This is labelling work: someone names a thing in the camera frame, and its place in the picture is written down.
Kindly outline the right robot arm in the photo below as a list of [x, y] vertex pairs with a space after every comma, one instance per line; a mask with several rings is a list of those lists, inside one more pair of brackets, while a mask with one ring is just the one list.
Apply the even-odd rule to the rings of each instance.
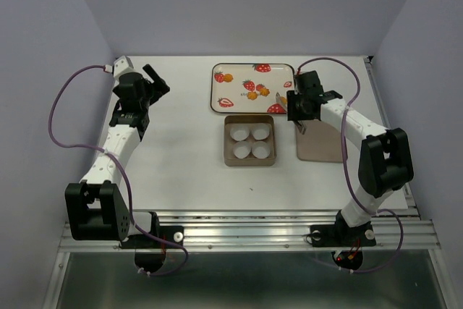
[[372, 216], [414, 176], [407, 134], [400, 128], [390, 130], [369, 120], [336, 91], [325, 91], [315, 71], [295, 75], [294, 86], [286, 94], [288, 120], [318, 120], [331, 125], [341, 134], [343, 157], [346, 142], [360, 152], [357, 171], [360, 186], [337, 213], [333, 224], [311, 226], [310, 242], [313, 247], [334, 249], [353, 245], [373, 247], [376, 240]]

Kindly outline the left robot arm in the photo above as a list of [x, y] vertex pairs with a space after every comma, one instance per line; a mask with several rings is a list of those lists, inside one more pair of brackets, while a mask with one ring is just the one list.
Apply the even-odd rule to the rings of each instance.
[[[114, 72], [113, 93], [118, 100], [109, 121], [106, 140], [88, 172], [67, 186], [69, 226], [75, 240], [123, 241], [135, 225], [131, 188], [125, 168], [150, 123], [149, 108], [170, 91], [158, 73], [146, 64], [143, 74], [128, 68]], [[129, 202], [119, 189], [124, 181]]]

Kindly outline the gold tin lid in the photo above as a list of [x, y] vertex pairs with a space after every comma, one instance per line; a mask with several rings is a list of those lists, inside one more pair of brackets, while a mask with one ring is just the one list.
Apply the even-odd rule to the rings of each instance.
[[300, 161], [341, 163], [341, 134], [318, 120], [301, 121], [296, 127], [296, 155]]

